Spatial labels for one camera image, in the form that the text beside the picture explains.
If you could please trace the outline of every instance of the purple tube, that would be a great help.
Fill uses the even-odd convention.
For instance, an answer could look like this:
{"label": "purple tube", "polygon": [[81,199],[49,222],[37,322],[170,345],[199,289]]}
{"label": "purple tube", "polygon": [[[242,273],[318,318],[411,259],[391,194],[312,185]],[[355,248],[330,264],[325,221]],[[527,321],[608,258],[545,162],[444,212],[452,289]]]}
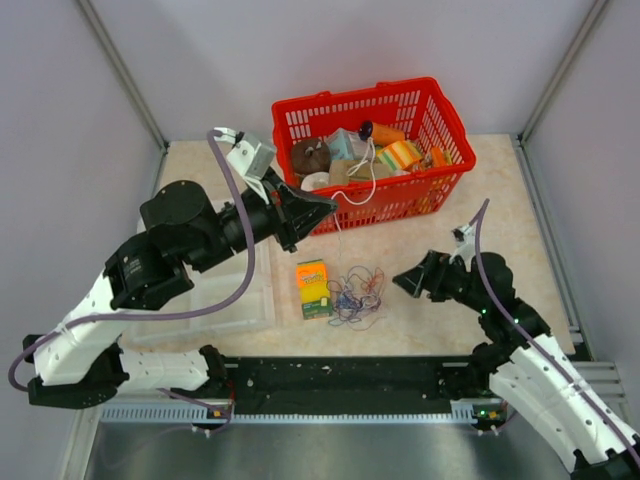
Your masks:
{"label": "purple tube", "polygon": [[[220,147],[216,142],[216,137],[221,136],[222,134],[218,130],[211,130],[207,133],[207,141],[209,142],[209,146],[213,151],[213,154],[220,166],[220,170],[224,175],[224,179],[229,186],[229,190],[231,192],[231,197],[236,204],[236,208],[238,209],[238,216],[240,217],[240,223],[242,224],[242,228],[244,230],[244,235],[247,243],[247,271],[245,273],[244,278],[242,279],[242,283],[238,286],[238,288],[229,295],[228,298],[217,303],[215,305],[211,305],[209,307],[201,308],[199,310],[192,310],[190,312],[178,312],[178,313],[101,313],[97,315],[88,315],[86,317],[77,318],[76,320],[72,320],[66,324],[67,329],[72,329],[77,327],[78,325],[82,325],[84,323],[95,322],[95,321],[131,321],[131,322],[154,322],[154,321],[168,321],[168,320],[184,320],[187,318],[201,317],[203,315],[208,315],[210,313],[219,312],[223,308],[228,307],[233,302],[238,300],[244,292],[247,291],[249,285],[251,284],[251,280],[253,279],[253,274],[255,272],[256,267],[256,249],[255,242],[253,238],[253,230],[251,229],[251,221],[249,220],[249,215],[247,214],[247,209],[242,203],[242,197],[240,196],[240,191],[235,184],[233,179],[233,175],[231,173],[231,168],[227,165],[227,161],[220,151]],[[27,391],[27,387],[22,385],[16,380],[16,370],[18,366],[27,358],[29,355],[32,355],[38,348],[44,345],[47,342],[50,342],[60,333],[53,331],[49,332],[46,335],[40,337],[36,340],[31,346],[26,348],[20,355],[18,355],[15,360],[9,366],[8,371],[8,379],[9,383],[16,390],[20,390],[22,392]]]}
{"label": "purple tube", "polygon": [[[471,222],[469,222],[470,224],[473,224],[473,223],[477,224],[476,242],[475,242],[476,262],[478,263],[478,272],[480,273],[482,284],[484,285],[484,288],[487,290],[487,293],[489,294],[489,297],[491,297],[491,300],[493,301],[494,305],[497,307],[500,313],[502,313],[504,318],[506,318],[509,321],[509,323],[513,325],[516,331],[520,335],[522,335],[527,340],[527,342],[533,345],[533,347],[536,350],[538,350],[538,352],[540,352],[540,355],[542,355],[545,360],[547,360],[551,365],[553,365],[553,367],[556,370],[558,370],[558,372],[560,372],[560,374],[564,377],[564,379],[569,384],[573,384],[573,378],[571,377],[569,372],[567,372],[564,369],[564,367],[560,364],[560,362],[558,362],[555,358],[553,358],[549,352],[547,352],[538,342],[536,342],[531,337],[531,335],[529,335],[529,332],[527,332],[524,328],[522,328],[519,324],[516,323],[515,319],[511,316],[508,310],[504,307],[504,305],[502,305],[502,303],[500,303],[500,300],[498,299],[498,296],[493,291],[493,288],[491,288],[491,284],[489,283],[489,278],[487,277],[487,272],[484,269],[484,265],[482,264],[482,255],[480,255],[482,251],[480,248],[480,231],[482,229],[482,222],[484,220],[484,215],[487,212],[488,206],[489,206],[489,199],[487,198],[482,204],[482,207],[480,208],[478,213],[476,213],[476,215],[473,217]],[[600,408],[600,406],[593,399],[591,399],[591,397],[589,397],[584,391],[582,391],[580,387],[574,384],[573,388],[575,388],[576,392],[580,394],[582,399],[587,403],[587,405],[589,405],[596,412],[596,414],[604,421],[604,423],[608,425],[609,428],[611,428],[613,433],[618,437],[620,442],[622,442],[622,444],[625,446],[625,448],[629,452],[629,455],[631,455],[631,458],[633,458],[633,461],[636,463],[638,470],[640,470],[640,456],[634,450],[633,445],[631,445],[631,443],[627,440],[627,437],[625,437],[624,433],[622,433],[622,431],[618,428],[617,425],[609,421],[609,416],[606,414],[606,412],[602,410],[602,408]]]}

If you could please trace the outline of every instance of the gray wall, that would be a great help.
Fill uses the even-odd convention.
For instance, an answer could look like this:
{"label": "gray wall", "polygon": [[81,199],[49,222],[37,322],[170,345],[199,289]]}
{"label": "gray wall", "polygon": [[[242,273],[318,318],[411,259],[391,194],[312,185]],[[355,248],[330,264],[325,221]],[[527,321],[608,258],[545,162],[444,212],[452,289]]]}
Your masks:
{"label": "gray wall", "polygon": [[599,358],[640,418],[640,2],[613,2],[530,146]]}
{"label": "gray wall", "polygon": [[170,140],[269,135],[271,104],[430,75],[474,133],[519,132],[587,0],[93,0]]}
{"label": "gray wall", "polygon": [[[158,150],[69,0],[0,15],[0,365],[45,333],[134,233]],[[23,368],[26,380],[32,369]],[[71,412],[0,382],[2,478],[54,478]]]}

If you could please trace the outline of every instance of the wire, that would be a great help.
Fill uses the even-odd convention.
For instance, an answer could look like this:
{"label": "wire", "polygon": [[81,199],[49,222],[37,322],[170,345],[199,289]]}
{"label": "wire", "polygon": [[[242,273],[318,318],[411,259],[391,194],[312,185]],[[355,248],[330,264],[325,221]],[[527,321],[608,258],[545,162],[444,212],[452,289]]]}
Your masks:
{"label": "wire", "polygon": [[520,416],[520,414],[516,411],[514,411],[509,418],[507,418],[507,420],[500,425],[499,427],[495,427],[495,428],[491,428],[490,430],[477,430],[476,428],[474,428],[473,426],[469,426],[471,431],[466,430],[464,433],[467,433],[469,435],[474,435],[476,437],[484,437],[485,435],[495,435],[498,436],[500,435],[502,432],[504,432],[507,427],[509,425],[511,425],[511,423]]}
{"label": "wire", "polygon": [[110,461],[110,460],[108,460],[106,458],[106,454],[104,452],[104,450],[105,450],[104,443],[105,442],[100,442],[100,458],[102,460],[102,463],[109,470],[117,470],[122,465],[124,465],[126,462],[128,462],[132,457],[134,457],[137,453],[139,453],[141,450],[144,450],[149,445],[151,445],[153,442],[158,440],[160,437],[163,437],[163,436],[165,436],[166,434],[169,434],[169,433],[178,432],[178,431],[182,431],[182,430],[191,430],[193,432],[200,431],[200,432],[204,433],[206,435],[207,439],[208,439],[212,434],[218,434],[218,433],[226,430],[227,428],[229,428],[229,425],[231,424],[231,420],[233,418],[233,412],[234,412],[234,407],[235,407],[235,396],[236,396],[236,391],[235,391],[235,388],[233,386],[233,382],[230,381],[229,382],[229,386],[231,387],[231,395],[229,396],[229,404],[226,405],[225,407],[220,407],[218,405],[211,405],[209,403],[205,403],[205,402],[203,402],[201,400],[198,400],[196,398],[190,398],[190,397],[187,397],[187,396],[182,395],[180,393],[172,392],[171,390],[168,390],[166,388],[158,388],[158,391],[160,393],[166,395],[167,397],[174,398],[176,400],[181,400],[183,402],[191,403],[192,405],[196,405],[198,407],[204,407],[207,410],[211,411],[214,414],[215,417],[225,419],[226,422],[224,422],[222,425],[212,424],[212,427],[214,427],[216,425],[219,425],[219,426],[217,426],[217,427],[215,427],[213,429],[196,427],[195,425],[178,425],[178,426],[174,426],[174,427],[169,427],[169,428],[164,429],[164,430],[158,432],[157,434],[153,435],[151,438],[148,438],[147,440],[144,440],[143,442],[140,442],[138,445],[133,447],[133,451],[132,452],[128,453],[126,456],[124,456],[123,458],[121,458],[117,462],[112,462],[112,461]]}
{"label": "wire", "polygon": [[[371,160],[367,160],[367,155],[369,155],[369,152],[371,152]],[[371,200],[373,198],[373,194],[376,193],[376,176],[373,171],[373,162],[375,159],[376,159],[376,147],[373,145],[373,139],[369,137],[367,139],[367,148],[364,151],[362,160],[360,160],[360,163],[358,163],[357,165],[354,165],[349,170],[347,170],[347,175],[350,177],[351,175],[354,175],[361,166],[365,165],[366,163],[369,164],[369,168],[371,169],[371,181],[373,182],[373,185],[371,187],[371,192],[369,193],[369,196],[367,198],[365,198],[360,202],[354,202],[353,200],[349,199],[349,197],[347,197],[347,195],[342,190],[338,190],[336,193],[331,195],[331,200],[336,198],[338,195],[342,195],[347,202],[349,202],[351,205],[354,205],[356,207],[359,207],[360,205],[364,205],[369,200]],[[340,228],[340,223],[338,222],[338,215],[334,213],[333,219],[336,222],[336,228],[338,229],[338,232],[341,232],[342,229]]]}
{"label": "wire", "polygon": [[[148,314],[131,314],[131,313],[101,313],[96,315],[87,315],[85,317],[77,318],[75,320],[71,320],[70,322],[65,324],[65,328],[67,330],[71,330],[72,328],[77,327],[78,325],[83,325],[85,323],[96,322],[96,321],[131,321],[131,322],[146,322],[146,321],[168,321],[168,320],[183,320],[187,318],[200,317],[202,315],[208,315],[210,313],[218,312],[236,300],[238,300],[244,292],[246,292],[247,288],[249,288],[249,284],[253,279],[253,274],[255,272],[256,265],[256,251],[255,251],[255,241],[253,237],[253,230],[251,228],[251,221],[249,220],[249,215],[247,214],[247,209],[242,202],[242,197],[240,196],[240,192],[238,191],[238,187],[235,184],[235,180],[233,179],[233,174],[231,173],[231,168],[226,162],[224,154],[220,151],[220,147],[216,141],[216,137],[222,136],[222,133],[218,130],[211,130],[207,133],[207,141],[209,142],[209,146],[213,151],[216,161],[222,171],[225,181],[229,187],[231,192],[231,197],[233,198],[236,208],[238,209],[238,216],[240,217],[240,222],[242,224],[242,228],[245,234],[245,240],[247,244],[247,271],[245,273],[242,282],[238,286],[238,288],[229,295],[226,299],[222,300],[220,303],[215,305],[211,305],[209,307],[201,308],[198,310],[193,310],[189,312],[178,312],[178,313],[148,313]],[[47,333],[46,335],[38,338],[32,345],[23,350],[11,363],[9,366],[9,371],[7,372],[7,376],[9,379],[9,383],[16,390],[20,390],[22,392],[27,392],[28,389],[26,386],[22,385],[16,379],[16,371],[18,366],[30,355],[32,355],[38,348],[60,336],[61,332],[52,331]]]}
{"label": "wire", "polygon": [[540,355],[544,357],[545,360],[547,360],[551,365],[553,365],[553,367],[558,372],[560,372],[560,375],[562,375],[562,377],[567,381],[567,383],[569,383],[569,385],[571,385],[576,390],[576,392],[578,392],[580,397],[582,397],[582,399],[587,403],[587,405],[589,405],[593,409],[593,411],[596,412],[596,414],[604,421],[605,425],[607,425],[613,431],[613,433],[618,437],[620,442],[625,446],[625,448],[629,452],[629,455],[631,455],[631,458],[633,458],[633,461],[635,462],[638,470],[640,470],[640,455],[638,455],[638,453],[635,451],[635,449],[633,448],[633,445],[629,442],[629,440],[627,440],[627,437],[624,435],[624,433],[622,433],[622,431],[618,428],[618,426],[610,420],[609,416],[606,414],[604,410],[602,410],[602,408],[600,408],[600,406],[595,402],[595,400],[593,400],[589,395],[586,394],[586,392],[584,392],[578,385],[574,383],[574,379],[569,374],[569,372],[567,372],[567,370],[549,352],[547,352],[542,347],[542,345],[536,342],[535,339],[531,335],[529,335],[529,332],[527,332],[515,321],[513,316],[511,316],[509,311],[504,307],[504,305],[502,305],[502,303],[500,302],[500,299],[498,299],[498,296],[493,291],[493,288],[491,287],[491,283],[489,282],[489,278],[487,277],[487,272],[482,262],[482,255],[481,255],[482,250],[480,248],[480,232],[482,230],[482,222],[484,221],[484,215],[487,211],[488,206],[489,206],[489,199],[487,198],[482,204],[482,207],[480,208],[478,213],[476,213],[476,215],[473,217],[471,222],[469,222],[469,224],[470,225],[473,225],[474,223],[477,224],[476,239],[475,239],[476,262],[478,264],[478,272],[480,273],[480,278],[482,279],[482,283],[485,289],[487,290],[489,297],[491,297],[491,300],[493,301],[496,308],[509,321],[509,323],[511,323],[511,325],[515,328],[515,330],[520,335],[522,335],[527,340],[527,342],[529,342],[540,353]]}
{"label": "wire", "polygon": [[[357,269],[363,270],[367,276],[363,278],[355,273],[354,270]],[[358,279],[360,284],[355,284],[354,279]],[[362,265],[351,267],[347,276],[341,277],[340,280],[329,280],[327,288],[333,294],[333,310],[337,314],[337,317],[329,320],[329,325],[339,327],[346,323],[349,328],[359,332],[371,328],[380,317],[366,328],[355,329],[351,324],[361,322],[365,316],[378,311],[382,304],[384,280],[382,269],[376,268],[372,272]]]}

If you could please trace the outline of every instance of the brown ball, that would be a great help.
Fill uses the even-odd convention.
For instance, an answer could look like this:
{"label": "brown ball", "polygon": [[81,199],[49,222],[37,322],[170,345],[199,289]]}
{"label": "brown ball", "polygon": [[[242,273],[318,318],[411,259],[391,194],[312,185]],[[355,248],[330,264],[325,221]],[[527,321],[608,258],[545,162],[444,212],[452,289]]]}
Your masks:
{"label": "brown ball", "polygon": [[300,140],[291,149],[291,165],[298,175],[328,172],[331,166],[329,146],[317,137]]}

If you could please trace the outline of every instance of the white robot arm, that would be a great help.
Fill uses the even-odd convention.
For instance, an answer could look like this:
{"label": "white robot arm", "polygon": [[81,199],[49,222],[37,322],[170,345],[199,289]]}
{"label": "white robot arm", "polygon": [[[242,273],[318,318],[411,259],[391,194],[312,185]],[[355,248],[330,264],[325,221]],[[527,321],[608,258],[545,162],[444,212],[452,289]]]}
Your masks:
{"label": "white robot arm", "polygon": [[167,185],[144,203],[140,212],[146,230],[107,260],[89,293],[53,332],[25,339],[22,358],[34,364],[36,375],[28,388],[20,386],[14,363],[9,377],[14,386],[28,391],[31,404],[87,408],[117,393],[158,388],[215,391],[212,386],[225,381],[224,363],[211,346],[184,354],[140,353],[120,348],[117,340],[130,320],[204,314],[140,311],[158,310],[193,287],[185,265],[203,272],[246,249],[243,215],[254,242],[275,236],[284,250],[293,252],[337,205],[286,185],[269,167],[275,148],[257,137],[224,128],[208,138],[223,169],[216,142],[233,145],[227,161],[250,187],[242,195],[236,190],[241,205],[236,201],[236,206],[226,204],[215,212],[202,187],[190,181]]}
{"label": "white robot arm", "polygon": [[478,345],[464,375],[443,388],[454,399],[487,388],[504,399],[555,450],[572,479],[640,478],[640,436],[573,367],[538,313],[516,297],[504,258],[480,252],[487,204],[453,231],[453,255],[430,250],[393,279],[413,297],[426,290],[433,302],[453,299],[478,312],[493,342]]}

